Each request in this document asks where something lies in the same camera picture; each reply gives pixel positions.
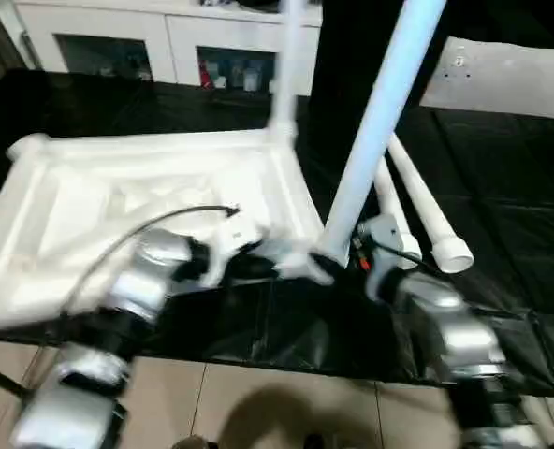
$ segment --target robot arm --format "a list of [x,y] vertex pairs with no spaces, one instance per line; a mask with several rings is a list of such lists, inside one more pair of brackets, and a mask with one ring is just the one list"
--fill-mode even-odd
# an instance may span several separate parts
[[[395,232],[382,217],[360,228],[365,244]],[[511,370],[492,329],[480,321],[450,284],[418,271],[396,267],[396,259],[372,247],[367,296],[390,305],[394,319],[418,346],[425,375],[446,384],[461,430],[461,446],[474,448],[545,447],[511,386]]]
[[[168,297],[213,287],[223,278],[307,277],[329,284],[341,269],[292,242],[242,232],[235,217],[211,244],[162,229],[142,235],[83,339],[62,348],[27,401],[11,435],[14,447],[116,447],[126,416],[118,397],[129,381],[140,342],[153,332]],[[360,232],[364,240],[399,246],[395,224],[387,217],[367,222]],[[399,270],[397,263],[391,252],[372,248],[367,296],[391,306],[420,345],[428,375],[450,385],[462,445],[542,447],[520,412],[520,396],[506,388],[508,369],[493,331],[471,314],[450,285]],[[178,292],[170,290],[173,281]]]

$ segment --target black plastic sheet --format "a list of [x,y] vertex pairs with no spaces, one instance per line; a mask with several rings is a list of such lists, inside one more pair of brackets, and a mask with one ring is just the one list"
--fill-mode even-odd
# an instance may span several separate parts
[[[246,129],[264,126],[269,111],[270,99],[262,95],[13,72],[0,81],[0,188],[10,166],[7,147],[29,133]],[[343,151],[336,138],[320,145],[309,139],[312,121],[305,111],[303,100],[297,152],[325,218],[345,154],[335,154]],[[450,280],[497,332],[524,379],[522,391],[554,396],[554,121],[416,108],[404,112],[398,134],[474,252],[474,266]],[[430,242],[407,194],[399,192],[429,259]],[[377,212],[371,196],[364,214]],[[71,320],[72,332],[82,319]],[[47,328],[50,323],[7,329],[0,339],[38,343]],[[389,310],[366,300],[351,269],[334,288],[287,281],[174,298],[142,353],[426,382],[416,366],[401,363],[400,349]]]

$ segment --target white cabinet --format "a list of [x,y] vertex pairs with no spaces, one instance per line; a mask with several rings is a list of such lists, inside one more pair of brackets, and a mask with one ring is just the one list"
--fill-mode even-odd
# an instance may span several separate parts
[[[52,72],[266,92],[282,49],[282,14],[201,7],[198,0],[15,0]],[[303,20],[296,94],[310,95],[321,8]]]
[[[206,75],[235,89],[268,90],[283,42],[279,23],[168,16],[168,31],[177,82],[200,85]],[[318,38],[319,28],[301,31],[297,94],[311,92]]]
[[176,81],[162,14],[25,4],[18,9],[47,71]]

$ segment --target white pvc pipe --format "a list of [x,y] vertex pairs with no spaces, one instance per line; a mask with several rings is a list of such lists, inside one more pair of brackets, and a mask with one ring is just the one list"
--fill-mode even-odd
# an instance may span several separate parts
[[[408,227],[406,215],[404,215],[404,210],[401,207],[400,198],[398,197],[398,192],[396,192],[396,186],[391,179],[385,157],[377,167],[377,173],[374,177],[374,190],[379,200],[379,209],[381,213],[388,213],[393,215],[396,219],[401,239],[401,250],[419,259],[422,258],[423,254],[420,252],[418,241],[415,236],[410,233],[410,227]],[[415,262],[404,258],[400,259],[400,268],[410,269],[415,266]]]
[[345,258],[345,248],[371,190],[377,165],[444,6],[445,0],[404,1],[321,238],[321,249],[332,256]]
[[282,0],[284,14],[284,45],[277,55],[275,67],[275,96],[271,102],[269,131],[284,143],[297,133],[296,129],[296,72],[299,70],[299,42],[304,0]]
[[389,142],[389,154],[400,172],[408,195],[415,205],[427,234],[429,234],[433,244],[433,258],[439,269],[444,273],[458,273],[470,267],[474,261],[471,250],[452,229],[429,187],[421,178],[395,134],[391,136]]

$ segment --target black cable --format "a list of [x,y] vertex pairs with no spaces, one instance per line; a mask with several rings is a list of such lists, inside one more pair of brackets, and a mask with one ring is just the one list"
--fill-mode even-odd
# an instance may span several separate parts
[[424,260],[416,257],[415,255],[412,255],[410,253],[405,253],[404,251],[396,250],[395,248],[391,248],[390,246],[384,245],[383,243],[379,243],[374,239],[371,239],[371,244],[376,246],[377,248],[381,248],[383,251],[387,251],[388,253],[392,253],[398,257],[414,262],[419,267],[422,267],[423,269],[428,271],[430,274],[434,274],[438,277],[441,276],[441,272],[436,267],[431,265],[429,262],[425,262]]
[[78,295],[83,285],[102,266],[102,264],[104,264],[109,259],[109,257],[111,257],[115,252],[117,252],[117,250],[119,250],[119,248],[121,248],[128,240],[130,240],[137,234],[140,234],[141,232],[145,231],[150,226],[156,225],[159,222],[165,221],[167,218],[177,217],[178,215],[183,215],[185,213],[203,212],[208,210],[219,210],[219,211],[226,212],[228,217],[235,215],[240,211],[239,209],[230,208],[228,206],[194,206],[192,208],[172,210],[171,212],[164,213],[163,215],[147,220],[143,224],[136,226],[131,231],[125,233],[121,238],[116,240],[113,244],[111,244],[107,248],[107,250],[103,252],[101,255],[99,255],[98,258],[92,263],[92,265],[90,265],[88,269],[81,274],[80,278],[76,281],[75,285],[69,292],[69,295],[67,295],[67,299],[65,303],[61,307],[59,318],[63,318],[63,317],[66,318],[70,307],[78,298]]
[[[43,341],[40,343],[41,349],[45,346],[48,346],[50,341],[47,340],[51,336],[51,333],[56,339],[57,344],[60,344],[63,341],[63,331],[67,330],[67,321],[69,316],[69,310],[71,309],[71,306],[78,298],[82,287],[88,282],[90,277],[100,269],[100,267],[107,262],[109,257],[111,257],[117,250],[119,250],[128,240],[132,239],[137,234],[140,234],[141,232],[145,231],[152,225],[156,225],[159,222],[165,221],[168,218],[177,217],[179,215],[184,215],[185,213],[194,213],[194,212],[204,212],[209,210],[218,210],[226,212],[227,217],[230,217],[232,215],[235,215],[240,210],[237,208],[230,208],[228,206],[194,206],[191,208],[185,208],[180,210],[172,210],[171,212],[164,213],[163,215],[160,215],[158,217],[152,218],[150,220],[147,220],[146,222],[134,227],[131,231],[125,233],[122,237],[117,239],[114,243],[112,243],[101,255],[99,255],[96,260],[86,269],[81,276],[78,278],[76,283],[74,284],[73,288],[70,290],[69,294],[67,295],[67,298],[63,305],[61,306],[61,309],[59,310],[59,317],[57,320],[57,326],[55,327],[55,330],[52,332],[47,333],[47,335],[44,336]],[[39,363],[35,363],[35,366],[33,367],[33,370],[38,371],[37,366],[39,366]]]

